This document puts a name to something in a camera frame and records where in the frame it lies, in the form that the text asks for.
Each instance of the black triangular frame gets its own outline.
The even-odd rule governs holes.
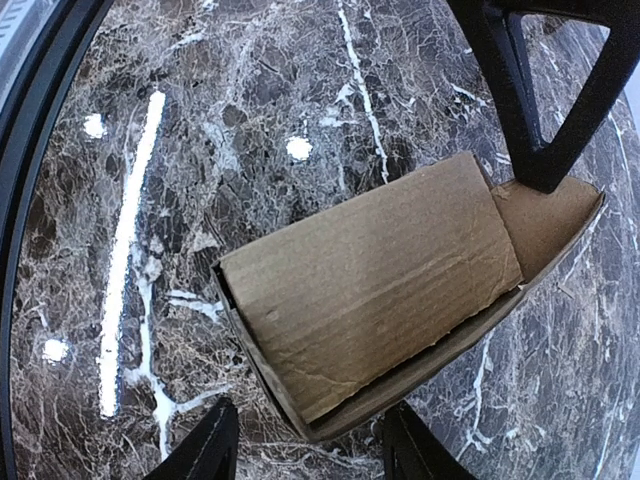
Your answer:
[[[495,101],[513,172],[552,193],[583,152],[640,60],[640,2],[634,0],[447,0]],[[603,25],[609,37],[551,143],[542,138],[521,20],[562,16]]]

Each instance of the brown cardboard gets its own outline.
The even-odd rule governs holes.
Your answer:
[[[402,180],[398,180],[390,186],[402,185],[400,183]],[[413,388],[472,347],[526,297],[531,286],[543,278],[546,272],[566,255],[593,220],[603,202],[603,196],[598,194],[593,187],[576,179],[565,180],[558,191],[551,196],[539,195],[513,182],[495,187],[492,194],[498,210],[503,215],[506,229],[511,235],[511,241],[522,263],[525,276],[527,280],[530,280],[529,284],[502,295],[488,308],[453,328],[449,335],[442,338],[434,346],[423,349],[417,355],[397,365],[359,389],[353,396],[330,412],[312,422],[305,421],[300,411],[296,410],[295,402],[289,395],[288,389],[285,388],[265,358],[261,343],[254,335],[255,332],[248,327],[246,318],[243,318],[243,315],[236,309],[234,295],[227,286],[229,279],[225,278],[223,260],[223,269],[221,271],[218,268],[217,273],[220,286],[225,293],[223,301],[229,312],[232,325],[250,357],[254,370],[263,382],[265,390],[272,396],[281,413],[292,422],[302,436],[317,441],[344,433],[371,415],[399,401]],[[444,198],[447,201],[451,200],[450,196]],[[430,204],[428,198],[421,201],[421,204]],[[451,288],[457,290],[460,289],[460,285],[462,283]],[[331,349],[326,352],[326,355],[331,355]]]
[[[522,280],[469,154],[291,225],[221,264],[238,311],[306,422]]]

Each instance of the black plastic frame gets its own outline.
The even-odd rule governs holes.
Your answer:
[[[0,112],[0,476],[16,478],[10,408],[11,311],[40,164],[62,103],[113,0],[60,0]]]
[[[386,480],[476,480],[404,400],[384,415],[382,450]]]
[[[583,152],[640,59],[637,0],[447,0],[495,101],[515,177],[552,193]],[[609,38],[556,137],[547,143],[531,79],[522,16],[539,13],[609,28]]]
[[[238,410],[222,397],[144,480],[233,480],[238,438]]]

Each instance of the black rim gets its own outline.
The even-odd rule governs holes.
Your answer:
[[[16,478],[10,408],[11,311],[40,164],[62,103],[113,0],[60,0],[0,112],[0,474]]]

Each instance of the table top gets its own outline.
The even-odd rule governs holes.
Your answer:
[[[446,2],[378,3],[115,3],[57,121],[23,241],[11,343],[21,477],[140,478],[222,394],[239,410],[238,478],[382,477],[375,419],[308,445],[273,413],[212,279],[225,253],[459,151],[495,183],[512,177]],[[574,22],[525,26],[551,137],[604,40]],[[639,153],[620,98],[573,170],[606,192],[598,222],[407,399],[480,479],[629,476]]]

